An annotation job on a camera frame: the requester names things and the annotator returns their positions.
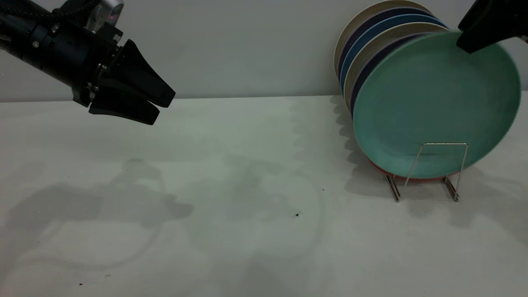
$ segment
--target wire stand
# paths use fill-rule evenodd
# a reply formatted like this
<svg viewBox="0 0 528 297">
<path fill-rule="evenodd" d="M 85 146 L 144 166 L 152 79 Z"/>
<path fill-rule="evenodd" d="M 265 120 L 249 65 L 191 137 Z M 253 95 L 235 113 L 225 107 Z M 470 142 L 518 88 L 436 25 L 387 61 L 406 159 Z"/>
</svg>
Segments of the wire stand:
<svg viewBox="0 0 528 297">
<path fill-rule="evenodd" d="M 400 198 L 403 194 L 403 191 L 407 187 L 407 183 L 409 183 L 409 179 L 411 178 L 412 172 L 414 171 L 414 167 L 416 166 L 416 163 L 418 162 L 418 158 L 420 157 L 420 154 L 422 153 L 422 149 L 426 145 L 463 145 L 465 146 L 464 150 L 464 158 L 462 159 L 462 165 L 460 166 L 460 172 L 458 173 L 458 180 L 456 187 L 453 186 L 453 183 L 451 183 L 451 180 L 449 179 L 449 176 L 445 176 L 442 181 L 446 185 L 447 189 L 449 190 L 449 194 L 453 198 L 454 202 L 458 202 L 458 198 L 460 197 L 458 195 L 458 187 L 460 186 L 460 177 L 462 176 L 462 170 L 464 170 L 464 163 L 466 162 L 466 156 L 467 156 L 467 143 L 434 143 L 434 142 L 426 142 L 423 143 L 420 147 L 420 150 L 418 151 L 418 154 L 416 154 L 416 158 L 414 158 L 414 162 L 411 166 L 411 170 L 409 171 L 409 175 L 407 176 L 407 179 L 405 180 L 405 184 L 403 185 L 403 188 L 398 190 L 398 187 L 396 187 L 396 183 L 394 182 L 395 175 L 389 176 L 388 174 L 385 174 L 385 179 L 387 180 L 387 183 L 389 184 L 389 188 L 391 189 L 392 195 L 394 196 L 394 200 L 396 202 L 400 202 Z"/>
</svg>

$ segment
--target teal plate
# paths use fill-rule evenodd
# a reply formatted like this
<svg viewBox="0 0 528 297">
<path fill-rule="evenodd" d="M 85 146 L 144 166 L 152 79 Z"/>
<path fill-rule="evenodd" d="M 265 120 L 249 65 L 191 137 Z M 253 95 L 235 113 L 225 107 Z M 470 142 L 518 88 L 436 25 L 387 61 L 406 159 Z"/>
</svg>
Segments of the teal plate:
<svg viewBox="0 0 528 297">
<path fill-rule="evenodd" d="M 521 83 L 498 44 L 468 54 L 460 32 L 421 37 L 396 49 L 370 74 L 354 105 L 354 130 L 381 170 L 407 177 L 423 143 L 467 143 L 465 168 L 488 154 L 513 124 Z M 411 178 L 460 171 L 464 147 L 424 146 Z"/>
</svg>

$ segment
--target tabletop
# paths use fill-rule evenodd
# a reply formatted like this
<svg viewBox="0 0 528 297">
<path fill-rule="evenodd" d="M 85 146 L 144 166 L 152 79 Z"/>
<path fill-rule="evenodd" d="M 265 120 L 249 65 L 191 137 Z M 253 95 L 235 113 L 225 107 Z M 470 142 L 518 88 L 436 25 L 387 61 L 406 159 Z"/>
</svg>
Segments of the tabletop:
<svg viewBox="0 0 528 297">
<path fill-rule="evenodd" d="M 0 296 L 525 296 L 527 100 L 458 203 L 394 203 L 340 96 L 1 103 Z"/>
</svg>

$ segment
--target plate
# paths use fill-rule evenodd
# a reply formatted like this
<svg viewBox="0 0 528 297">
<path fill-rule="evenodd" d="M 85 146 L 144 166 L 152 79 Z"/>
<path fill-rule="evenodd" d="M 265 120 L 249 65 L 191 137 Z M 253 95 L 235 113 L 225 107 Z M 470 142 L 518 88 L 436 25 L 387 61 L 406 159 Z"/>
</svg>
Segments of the plate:
<svg viewBox="0 0 528 297">
<path fill-rule="evenodd" d="M 445 32 L 446 30 L 446 28 L 437 24 L 407 23 L 385 30 L 369 41 L 356 55 L 350 64 L 350 67 L 348 68 L 348 72 L 346 73 L 343 97 L 345 98 L 346 107 L 348 110 L 351 111 L 350 107 L 354 106 L 354 98 L 351 97 L 352 89 L 355 86 L 356 79 L 360 74 L 361 69 L 363 69 L 367 62 L 372 59 L 372 57 L 375 56 L 380 50 L 394 41 L 409 35 L 427 32 Z"/>
<path fill-rule="evenodd" d="M 343 61 L 346 58 L 346 54 L 348 53 L 350 48 L 354 45 L 354 42 L 356 42 L 357 39 L 363 33 L 365 33 L 368 29 L 372 28 L 374 25 L 378 24 L 379 22 L 382 22 L 393 16 L 398 16 L 398 15 L 403 15 L 403 14 L 421 14 L 421 15 L 434 17 L 433 15 L 431 15 L 430 13 L 426 11 L 423 11 L 417 8 L 410 8 L 410 7 L 398 7 L 398 8 L 393 8 L 393 9 L 382 11 L 378 14 L 375 14 L 374 16 L 372 16 L 371 18 L 363 22 L 354 32 L 352 32 L 352 34 L 350 35 L 346 43 L 343 45 L 343 49 L 341 50 L 339 61 L 337 63 L 337 69 L 338 69 L 337 73 L 338 74 L 341 73 Z"/>
<path fill-rule="evenodd" d="M 340 87 L 341 87 L 341 93 L 344 93 L 344 84 L 345 84 L 345 78 L 346 73 L 348 72 L 348 68 L 350 67 L 350 64 L 356 57 L 357 53 L 374 37 L 376 37 L 378 34 L 382 33 L 383 31 L 390 29 L 392 27 L 406 24 L 406 23 L 416 23 L 416 22 L 426 22 L 431 24 L 437 24 L 440 26 L 446 27 L 441 21 L 439 21 L 435 17 L 421 15 L 421 14 L 403 14 L 403 15 L 397 15 L 390 17 L 384 21 L 381 21 L 377 23 L 376 25 L 372 26 L 370 29 L 365 31 L 356 42 L 354 42 L 354 45 L 350 48 L 348 53 L 346 54 L 346 58 L 343 62 L 341 73 L 340 73 Z"/>
<path fill-rule="evenodd" d="M 341 55 L 341 52 L 343 52 L 343 46 L 345 45 L 346 41 L 349 39 L 350 35 L 354 33 L 354 31 L 359 27 L 363 22 L 368 20 L 371 16 L 382 12 L 384 10 L 388 10 L 391 8 L 396 7 L 414 7 L 419 8 L 424 11 L 427 11 L 431 13 L 427 8 L 423 7 L 422 5 L 412 2 L 412 1 L 400 1 L 400 0 L 389 0 L 389 1 L 383 1 L 376 3 L 374 5 L 371 5 L 367 7 L 366 9 L 359 12 L 352 20 L 348 23 L 348 25 L 343 29 L 343 32 L 341 33 L 339 39 L 337 40 L 337 44 L 335 46 L 334 50 L 334 69 L 335 74 L 338 76 L 338 62 L 339 62 L 339 56 Z"/>
<path fill-rule="evenodd" d="M 425 142 L 467 143 L 465 167 L 506 135 L 520 104 L 512 58 L 498 44 L 468 54 L 460 32 L 431 34 L 388 55 L 369 75 L 354 105 L 354 130 L 365 155 L 385 172 L 406 177 Z M 425 146 L 411 178 L 460 170 L 462 146 Z"/>
</svg>

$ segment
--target cable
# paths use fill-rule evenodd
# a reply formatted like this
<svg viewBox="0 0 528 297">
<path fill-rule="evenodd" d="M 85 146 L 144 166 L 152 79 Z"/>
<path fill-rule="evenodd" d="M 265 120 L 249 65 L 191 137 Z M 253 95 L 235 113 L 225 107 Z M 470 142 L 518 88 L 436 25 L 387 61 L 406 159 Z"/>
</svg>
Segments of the cable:
<svg viewBox="0 0 528 297">
<path fill-rule="evenodd" d="M 88 3 L 84 4 L 76 10 L 60 13 L 31 13 L 28 11 L 21 11 L 7 6 L 0 6 L 0 13 L 5 13 L 7 15 L 12 15 L 34 21 L 58 21 L 65 18 L 74 17 L 82 12 L 85 12 L 86 10 L 90 10 L 96 7 L 100 2 L 101 0 L 90 0 Z"/>
</svg>

